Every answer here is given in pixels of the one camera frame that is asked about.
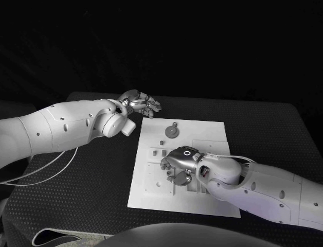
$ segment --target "table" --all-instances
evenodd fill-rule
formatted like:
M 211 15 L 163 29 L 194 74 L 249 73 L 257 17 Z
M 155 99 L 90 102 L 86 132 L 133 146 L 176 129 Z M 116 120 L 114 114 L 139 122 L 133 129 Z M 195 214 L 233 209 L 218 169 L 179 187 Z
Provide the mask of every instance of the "table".
M 68 101 L 117 99 L 117 94 L 74 92 Z M 226 123 L 231 154 L 286 169 L 323 184 L 323 159 L 293 105 L 155 96 L 159 118 Z M 5 211 L 9 246 L 31 246 L 47 227 L 114 235 L 137 226 L 182 222 L 217 226 L 282 246 L 323 246 L 323 232 L 273 223 L 241 210 L 241 219 L 127 208 L 143 116 L 130 115 L 137 128 L 130 135 L 97 138 L 78 149 L 67 170 L 45 183 L 16 187 Z M 74 150 L 21 183 L 51 177 L 67 165 Z M 36 155 L 26 173 L 42 167 L 57 153 Z

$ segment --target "robotic hand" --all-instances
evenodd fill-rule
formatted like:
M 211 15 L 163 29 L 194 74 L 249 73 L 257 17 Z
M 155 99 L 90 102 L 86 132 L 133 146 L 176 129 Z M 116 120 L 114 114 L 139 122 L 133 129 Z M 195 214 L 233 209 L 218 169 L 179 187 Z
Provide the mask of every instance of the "robotic hand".
M 0 120 L 0 169 L 35 154 L 68 151 L 120 131 L 130 136 L 133 111 L 153 118 L 161 103 L 137 90 L 119 100 L 81 100 L 51 105 L 28 116 Z
M 269 221 L 323 231 L 323 185 L 292 172 L 246 157 L 204 154 L 188 146 L 169 153 L 161 168 L 184 170 L 168 177 L 175 185 L 188 185 L 194 175 L 218 200 Z

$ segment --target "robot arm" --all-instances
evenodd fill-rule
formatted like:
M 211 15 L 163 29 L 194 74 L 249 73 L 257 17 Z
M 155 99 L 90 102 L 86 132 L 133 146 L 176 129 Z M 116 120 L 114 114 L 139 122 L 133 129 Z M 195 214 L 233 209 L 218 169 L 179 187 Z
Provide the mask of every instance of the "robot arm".
M 0 169 L 22 158 L 68 151 L 120 131 L 130 136 L 136 124 L 127 116 L 133 110 L 153 118 L 162 107 L 137 90 L 122 97 L 58 103 L 28 116 L 0 120 Z
M 161 166 L 185 169 L 168 178 L 175 185 L 184 186 L 192 181 L 185 176 L 192 172 L 218 200 L 276 223 L 323 231 L 322 184 L 277 167 L 239 163 L 223 155 L 205 155 L 188 146 L 171 152 Z

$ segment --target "white paper sheet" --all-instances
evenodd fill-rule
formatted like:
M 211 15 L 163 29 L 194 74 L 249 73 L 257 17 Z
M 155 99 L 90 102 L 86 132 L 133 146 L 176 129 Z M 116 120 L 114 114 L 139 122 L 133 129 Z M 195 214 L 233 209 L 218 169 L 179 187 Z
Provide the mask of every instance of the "white paper sheet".
M 166 128 L 174 122 L 178 123 L 181 133 L 175 139 L 169 139 Z M 210 195 L 195 177 L 192 183 L 184 187 L 175 186 L 168 181 L 168 171 L 162 171 L 159 165 L 163 159 L 162 153 L 166 150 L 169 154 L 182 146 L 195 147 L 204 153 L 230 155 L 224 123 L 143 118 L 129 207 L 240 218 L 240 209 Z

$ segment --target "white cable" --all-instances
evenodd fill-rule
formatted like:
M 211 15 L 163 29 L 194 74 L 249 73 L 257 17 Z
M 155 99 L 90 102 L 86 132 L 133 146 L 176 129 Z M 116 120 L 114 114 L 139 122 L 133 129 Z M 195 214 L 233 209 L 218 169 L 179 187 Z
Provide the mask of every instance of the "white cable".
M 26 178 L 28 176 L 31 176 L 32 174 L 35 174 L 36 172 L 39 172 L 42 169 L 45 169 L 58 159 L 60 159 L 60 157 L 64 155 L 64 153 L 65 153 L 65 151 L 60 154 L 60 156 L 44 166 L 44 167 L 41 167 L 36 171 L 34 171 L 34 172 L 31 172 L 29 174 L 26 174 L 26 175 L 23 175 L 23 176 L 21 176 L 21 177 L 18 177 L 18 178 L 15 178 L 15 179 L 10 179 L 10 180 L 6 180 L 6 181 L 3 181 L 3 182 L 0 182 L 0 184 L 6 184 L 6 183 L 9 183 L 9 182 L 12 182 L 12 181 L 15 181 L 15 180 L 18 180 L 18 179 L 23 179 L 23 178 Z
M 74 157 L 75 157 L 75 155 L 77 155 L 77 151 L 78 151 L 78 148 L 77 148 L 77 150 L 75 150 L 74 156 L 73 156 L 71 161 L 70 161 L 68 165 L 65 166 L 65 168 L 70 166 L 70 164 L 71 164 L 71 162 L 73 162 L 73 160 L 74 160 Z M 64 169 L 62 169 L 52 177 L 49 177 L 49 179 L 52 179 L 58 174 L 61 174 L 61 172 L 65 170 L 65 168 L 64 168 Z M 36 184 L 44 183 L 44 182 L 48 181 L 49 179 L 47 179 L 47 180 L 44 180 L 44 181 L 41 181 L 41 182 L 38 182 L 38 183 L 35 183 L 35 184 L 9 184 L 9 183 L 5 183 L 5 185 L 13 185 L 13 186 L 32 186 L 32 185 L 36 185 Z
M 253 163 L 257 163 L 254 160 L 252 160 L 250 158 L 247 157 L 243 157 L 243 156 L 236 156 L 236 155 L 220 155 L 220 154 L 214 154 L 214 153 L 208 153 L 210 155 L 214 155 L 214 156 L 218 156 L 218 157 L 228 157 L 228 158 L 241 158 L 243 160 L 247 160 Z

